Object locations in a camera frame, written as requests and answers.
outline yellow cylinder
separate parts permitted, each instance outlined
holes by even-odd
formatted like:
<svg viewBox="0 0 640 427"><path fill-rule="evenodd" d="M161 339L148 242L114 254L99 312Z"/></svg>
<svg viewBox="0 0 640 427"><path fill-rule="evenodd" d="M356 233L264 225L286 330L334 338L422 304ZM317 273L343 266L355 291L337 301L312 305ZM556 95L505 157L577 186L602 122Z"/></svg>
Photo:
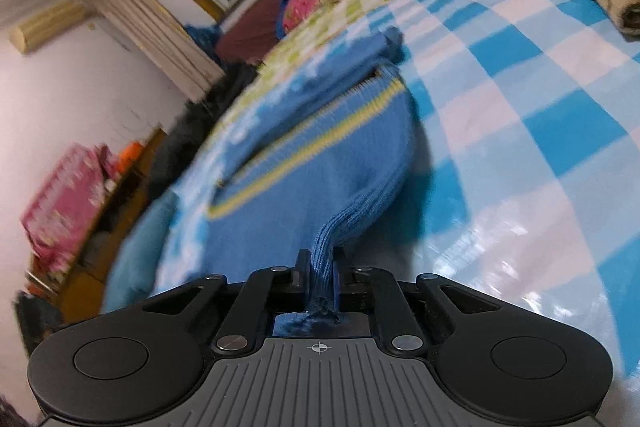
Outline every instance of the yellow cylinder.
<svg viewBox="0 0 640 427"><path fill-rule="evenodd" d="M89 10L79 0L64 0L20 22L9 32L9 40L26 55L88 15Z"/></svg>

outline beige curtain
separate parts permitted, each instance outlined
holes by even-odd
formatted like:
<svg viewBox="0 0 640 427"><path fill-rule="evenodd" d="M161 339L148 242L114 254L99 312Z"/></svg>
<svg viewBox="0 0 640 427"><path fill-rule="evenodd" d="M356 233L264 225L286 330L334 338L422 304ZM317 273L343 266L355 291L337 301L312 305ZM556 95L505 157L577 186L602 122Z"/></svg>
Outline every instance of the beige curtain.
<svg viewBox="0 0 640 427"><path fill-rule="evenodd" d="M131 38L191 100L199 100L222 70L156 0L84 0Z"/></svg>

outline metal screw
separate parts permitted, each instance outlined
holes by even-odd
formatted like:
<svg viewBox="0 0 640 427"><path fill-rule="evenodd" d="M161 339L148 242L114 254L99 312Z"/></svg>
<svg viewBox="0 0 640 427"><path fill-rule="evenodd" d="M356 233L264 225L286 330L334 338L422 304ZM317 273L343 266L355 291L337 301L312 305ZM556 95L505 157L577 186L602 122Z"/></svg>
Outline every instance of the metal screw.
<svg viewBox="0 0 640 427"><path fill-rule="evenodd" d="M249 342L242 335L227 335L220 337L216 342L216 346L223 351L237 351L245 348L248 344Z"/></svg>
<svg viewBox="0 0 640 427"><path fill-rule="evenodd" d="M391 345L400 351L415 351L422 347L422 339L415 335L399 335L391 341Z"/></svg>

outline crosshair logo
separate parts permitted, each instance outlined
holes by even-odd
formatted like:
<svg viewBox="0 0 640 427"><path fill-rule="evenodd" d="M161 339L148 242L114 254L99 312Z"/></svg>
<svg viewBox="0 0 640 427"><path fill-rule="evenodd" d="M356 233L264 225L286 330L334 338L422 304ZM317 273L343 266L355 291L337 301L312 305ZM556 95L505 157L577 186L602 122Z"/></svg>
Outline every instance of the crosshair logo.
<svg viewBox="0 0 640 427"><path fill-rule="evenodd" d="M318 342L317 344L310 346L309 349L313 349L316 353L324 353L327 349L331 349L331 347Z"/></svg>

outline gray ribbed panel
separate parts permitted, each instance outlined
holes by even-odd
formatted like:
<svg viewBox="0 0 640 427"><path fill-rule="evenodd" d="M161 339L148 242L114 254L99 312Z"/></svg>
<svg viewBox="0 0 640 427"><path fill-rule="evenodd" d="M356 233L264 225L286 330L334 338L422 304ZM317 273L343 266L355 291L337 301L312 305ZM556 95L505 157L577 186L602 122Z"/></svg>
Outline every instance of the gray ribbed panel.
<svg viewBox="0 0 640 427"><path fill-rule="evenodd" d="M329 349L318 353L318 342ZM216 362L183 404L136 427L497 427L453 402L418 360L373 339L267 339ZM596 427L585 418L574 427ZM44 427L66 427L49 420Z"/></svg>

